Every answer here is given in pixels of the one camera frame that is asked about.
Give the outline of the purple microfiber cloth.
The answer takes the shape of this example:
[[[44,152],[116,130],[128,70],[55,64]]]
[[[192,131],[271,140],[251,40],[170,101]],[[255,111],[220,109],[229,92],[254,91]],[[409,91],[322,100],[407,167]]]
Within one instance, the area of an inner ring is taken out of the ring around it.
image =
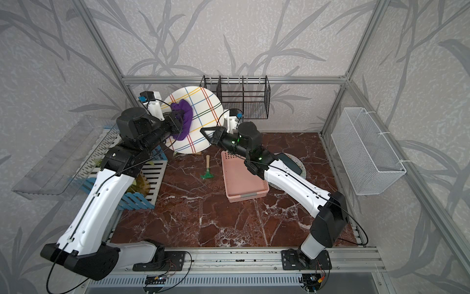
[[[191,128],[192,120],[193,120],[193,108],[192,106],[184,99],[180,100],[178,103],[172,103],[171,105],[172,111],[182,111],[182,130],[177,131],[173,138],[176,141],[183,141],[185,139]]]

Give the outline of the white plaid striped plate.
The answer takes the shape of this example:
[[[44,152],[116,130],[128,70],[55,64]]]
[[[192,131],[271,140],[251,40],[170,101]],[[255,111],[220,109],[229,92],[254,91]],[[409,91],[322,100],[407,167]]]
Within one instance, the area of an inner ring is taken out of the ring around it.
[[[200,86],[187,86],[176,90],[164,99],[162,112],[170,111],[169,105],[185,100],[192,108],[192,123],[188,135],[181,141],[166,140],[165,145],[181,154],[194,154],[210,147],[209,141],[201,133],[202,128],[221,126],[224,123],[224,109],[219,98],[210,90]]]

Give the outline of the dark teal square plate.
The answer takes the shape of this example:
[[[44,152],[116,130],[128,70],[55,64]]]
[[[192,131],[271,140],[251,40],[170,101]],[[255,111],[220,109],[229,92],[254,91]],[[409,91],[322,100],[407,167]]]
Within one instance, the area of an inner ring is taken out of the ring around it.
[[[281,160],[289,169],[294,171],[297,175],[302,174],[301,167],[294,161],[289,154],[277,153],[277,158]]]

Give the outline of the colourful squiggle round plate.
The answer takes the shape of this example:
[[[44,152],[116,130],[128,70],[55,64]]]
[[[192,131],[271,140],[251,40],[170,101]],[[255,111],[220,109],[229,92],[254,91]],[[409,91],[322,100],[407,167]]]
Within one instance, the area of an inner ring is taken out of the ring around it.
[[[289,153],[275,153],[275,155],[278,157],[278,160],[282,161],[290,170],[292,170],[297,175],[299,175],[301,178],[306,180],[307,170],[306,170],[305,165],[302,163],[302,161],[299,158],[297,158],[296,156],[294,156],[292,154],[289,154]],[[275,168],[270,168],[270,169],[273,169],[273,170],[281,173],[282,175],[286,174],[285,172],[283,172],[279,169],[275,169]],[[284,189],[282,189],[281,187],[277,186],[276,184],[268,181],[267,179],[265,179],[265,180],[268,182],[268,185],[270,187],[273,187],[274,189],[277,189],[277,190],[280,190],[280,191],[285,191]]]

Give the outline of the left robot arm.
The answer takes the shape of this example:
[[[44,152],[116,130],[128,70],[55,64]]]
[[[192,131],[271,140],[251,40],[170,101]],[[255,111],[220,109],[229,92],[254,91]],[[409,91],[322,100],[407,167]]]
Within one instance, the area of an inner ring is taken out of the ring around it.
[[[184,113],[172,110],[158,118],[134,107],[123,111],[116,124],[121,141],[106,153],[83,206],[59,240],[46,244],[40,252],[42,258],[95,281],[115,268],[153,263],[157,258],[153,242],[113,245],[102,238],[122,196],[150,161],[152,151],[182,131]]]

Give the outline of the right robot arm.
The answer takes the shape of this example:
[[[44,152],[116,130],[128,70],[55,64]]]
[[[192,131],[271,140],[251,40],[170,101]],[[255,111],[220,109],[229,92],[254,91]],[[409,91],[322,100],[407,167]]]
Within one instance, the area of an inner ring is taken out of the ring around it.
[[[236,135],[228,133],[222,126],[204,127],[201,133],[211,145],[243,157],[244,165],[251,174],[285,191],[314,218],[309,235],[297,250],[304,263],[311,263],[320,253],[333,247],[349,223],[342,193],[330,193],[298,175],[281,160],[281,155],[263,146],[263,136],[253,122],[241,123]]]

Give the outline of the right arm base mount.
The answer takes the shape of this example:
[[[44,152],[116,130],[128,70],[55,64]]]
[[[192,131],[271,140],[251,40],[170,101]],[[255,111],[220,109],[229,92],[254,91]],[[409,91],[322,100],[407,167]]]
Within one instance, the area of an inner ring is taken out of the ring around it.
[[[281,251],[282,268],[284,270],[331,270],[332,264],[327,250],[319,253],[317,258],[309,258],[299,249]]]

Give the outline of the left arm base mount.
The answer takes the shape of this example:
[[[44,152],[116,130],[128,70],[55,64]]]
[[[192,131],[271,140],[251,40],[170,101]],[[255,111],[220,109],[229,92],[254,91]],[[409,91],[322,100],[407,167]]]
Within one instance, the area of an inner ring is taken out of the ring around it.
[[[148,263],[134,264],[132,270],[142,271],[182,271],[186,257],[185,251],[160,251],[154,260]]]

